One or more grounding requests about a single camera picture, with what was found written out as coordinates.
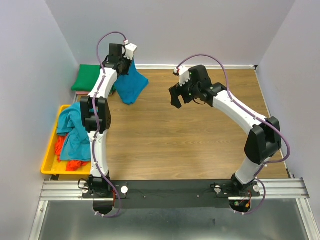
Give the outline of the blue t shirt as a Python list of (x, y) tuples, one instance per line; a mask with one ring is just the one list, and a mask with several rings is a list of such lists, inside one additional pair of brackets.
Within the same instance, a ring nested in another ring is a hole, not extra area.
[(132, 105), (148, 84), (149, 80), (137, 71), (135, 60), (133, 60), (128, 75), (120, 75), (114, 87), (122, 102), (126, 105)]

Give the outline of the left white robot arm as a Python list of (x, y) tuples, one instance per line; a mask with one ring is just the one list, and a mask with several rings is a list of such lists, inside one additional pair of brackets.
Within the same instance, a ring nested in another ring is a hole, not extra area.
[(107, 163), (106, 141), (111, 126), (108, 96), (119, 76), (129, 73), (137, 46), (128, 40), (124, 44), (111, 43), (108, 56), (100, 62), (99, 76), (91, 92), (80, 100), (82, 125), (87, 131), (91, 169), (84, 195), (93, 198), (108, 198), (113, 195)]

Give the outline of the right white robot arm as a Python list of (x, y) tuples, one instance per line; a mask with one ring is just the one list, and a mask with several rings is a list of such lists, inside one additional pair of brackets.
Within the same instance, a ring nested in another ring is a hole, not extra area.
[(232, 175), (230, 183), (230, 191), (234, 195), (243, 195), (252, 185), (263, 164), (282, 147), (278, 119), (266, 118), (256, 113), (239, 102), (227, 91), (226, 86), (220, 82), (212, 83), (203, 65), (191, 68), (180, 66), (174, 69), (173, 74), (179, 78), (179, 82), (169, 88), (172, 106), (178, 109), (182, 107), (179, 97), (182, 97), (185, 104), (200, 100), (226, 114), (246, 133), (245, 159)]

